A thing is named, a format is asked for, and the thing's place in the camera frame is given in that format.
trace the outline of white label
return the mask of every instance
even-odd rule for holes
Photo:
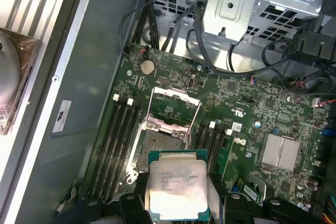
[[[247,195],[248,196],[250,196],[251,197],[251,199],[253,199],[254,201],[256,201],[256,199],[257,199],[257,194],[254,192],[254,191],[252,191],[248,186],[244,186],[244,192],[246,192],[247,193]]]
[[[236,123],[236,122],[233,122],[233,124],[232,124],[232,130],[233,131],[238,131],[238,132],[240,132],[241,130],[242,130],[242,124],[241,123]]]
[[[61,132],[64,128],[65,121],[67,119],[69,109],[70,109],[71,101],[63,100],[61,107],[59,108],[59,112],[57,114],[56,122],[54,125],[53,133]]]

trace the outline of capacitor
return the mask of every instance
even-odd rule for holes
[[[299,208],[303,208],[304,207],[303,203],[300,202],[300,201],[298,201],[298,200],[295,201],[295,205],[297,205]]]
[[[296,197],[298,197],[299,199],[302,199],[304,197],[303,193],[298,192],[296,193]]]
[[[322,129],[324,127],[325,127],[324,122],[316,122],[316,123],[313,124],[314,129]]]
[[[254,127],[255,128],[260,128],[261,127],[261,123],[260,122],[255,122],[254,123]]]
[[[154,62],[151,60],[144,60],[141,64],[140,64],[140,69],[141,72],[145,75],[145,76],[150,76],[152,73],[154,73],[155,71],[155,65]]]
[[[319,183],[316,180],[312,179],[312,178],[308,178],[307,182],[310,183],[310,184],[312,184],[312,185],[314,185],[314,186],[318,186],[319,185]]]
[[[267,174],[267,175],[271,175],[272,172],[270,170],[267,169],[262,169],[263,173]]]
[[[319,189],[317,186],[314,186],[312,184],[307,184],[307,187],[308,189],[313,190],[313,191],[317,191]]]
[[[305,207],[311,208],[311,203],[310,202],[304,200],[302,203],[304,204]]]

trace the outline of silver heatsink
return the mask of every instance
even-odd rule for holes
[[[266,134],[259,161],[289,171],[294,170],[300,143],[294,140]]]

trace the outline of red wire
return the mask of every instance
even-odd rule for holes
[[[336,102],[336,99],[335,99],[335,100],[327,100],[327,101],[325,101],[325,102],[321,102],[319,105],[320,105],[320,106],[324,106],[324,105],[326,105],[327,103],[332,103],[332,102]]]

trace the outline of green circuit board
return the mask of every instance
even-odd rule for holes
[[[299,191],[304,195],[299,200],[310,200],[312,190],[305,184],[313,170],[321,131],[314,129],[313,123],[326,120],[327,106],[312,108],[310,97],[266,95],[256,90],[248,77],[225,78],[205,69],[199,71],[196,62],[159,50],[150,49],[144,56],[142,48],[130,45],[131,57],[122,59],[112,95],[134,99],[141,105],[139,115],[143,119],[154,87],[185,91],[202,102],[192,127],[192,139],[203,120],[233,130],[227,136],[229,141],[220,148],[215,165],[229,190],[235,187],[243,192],[244,179],[254,174],[266,179],[278,197],[295,202]],[[148,76],[140,69],[146,59],[155,64],[155,71]],[[275,84],[258,81],[258,86],[268,92],[281,92],[281,87]],[[150,113],[165,123],[184,126],[191,124],[195,110],[192,104],[158,94],[153,96]],[[287,136],[300,143],[293,172],[260,163],[266,133]]]

